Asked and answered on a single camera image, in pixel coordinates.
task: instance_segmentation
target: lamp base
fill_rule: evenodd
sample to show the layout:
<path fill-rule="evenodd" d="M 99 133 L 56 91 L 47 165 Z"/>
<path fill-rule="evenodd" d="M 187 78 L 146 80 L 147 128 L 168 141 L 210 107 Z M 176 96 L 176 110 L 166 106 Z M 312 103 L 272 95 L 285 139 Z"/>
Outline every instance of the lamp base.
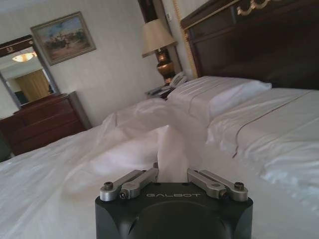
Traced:
<path fill-rule="evenodd" d="M 165 85 L 169 85 L 172 81 L 173 77 L 175 76 L 174 71 L 174 63 L 167 57 L 167 54 L 163 51 L 158 52 L 158 71 L 163 76 L 165 80 Z"/>

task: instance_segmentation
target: nightstand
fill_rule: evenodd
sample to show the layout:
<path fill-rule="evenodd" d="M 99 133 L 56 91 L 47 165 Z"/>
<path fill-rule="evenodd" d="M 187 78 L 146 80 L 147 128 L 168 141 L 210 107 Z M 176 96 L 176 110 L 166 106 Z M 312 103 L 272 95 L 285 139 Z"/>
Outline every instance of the nightstand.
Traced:
<path fill-rule="evenodd" d="M 153 90 L 145 92 L 145 95 L 148 99 L 151 98 L 162 98 L 167 100 L 167 96 L 174 90 L 174 88 L 170 86 L 160 86 Z"/>

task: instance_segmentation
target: lampshade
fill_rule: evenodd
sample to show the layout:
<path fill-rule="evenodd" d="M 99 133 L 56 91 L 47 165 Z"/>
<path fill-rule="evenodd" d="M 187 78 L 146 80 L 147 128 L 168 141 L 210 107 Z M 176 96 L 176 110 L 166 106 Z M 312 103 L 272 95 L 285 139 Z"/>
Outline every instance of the lampshade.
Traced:
<path fill-rule="evenodd" d="M 33 56 L 36 56 L 35 52 L 24 53 L 24 54 L 13 57 L 12 60 L 16 62 L 26 62 L 31 60 Z"/>
<path fill-rule="evenodd" d="M 162 47 L 176 44 L 174 38 L 164 28 L 159 19 L 150 21 L 143 26 L 143 40 L 143 57 L 151 55 Z"/>

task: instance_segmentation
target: table lamp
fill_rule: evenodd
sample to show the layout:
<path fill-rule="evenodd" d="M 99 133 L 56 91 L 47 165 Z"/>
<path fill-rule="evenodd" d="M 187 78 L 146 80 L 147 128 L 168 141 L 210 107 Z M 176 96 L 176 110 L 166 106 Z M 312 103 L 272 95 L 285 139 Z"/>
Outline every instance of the table lamp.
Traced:
<path fill-rule="evenodd" d="M 158 71 L 164 77 L 165 84 L 168 85 L 175 75 L 174 64 L 164 49 L 168 46 L 175 45 L 177 42 L 164 28 L 160 19 L 146 23 L 143 26 L 143 58 L 153 53 L 157 53 Z"/>

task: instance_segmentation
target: mirror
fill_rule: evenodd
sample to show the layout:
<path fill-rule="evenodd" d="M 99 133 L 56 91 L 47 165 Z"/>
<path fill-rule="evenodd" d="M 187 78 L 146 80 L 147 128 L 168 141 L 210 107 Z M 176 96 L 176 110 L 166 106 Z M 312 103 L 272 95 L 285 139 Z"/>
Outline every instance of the mirror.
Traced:
<path fill-rule="evenodd" d="M 0 76 L 18 107 L 59 93 L 30 37 L 23 45 L 21 41 L 12 45 L 11 41 L 1 48 L 6 52 L 0 54 Z"/>

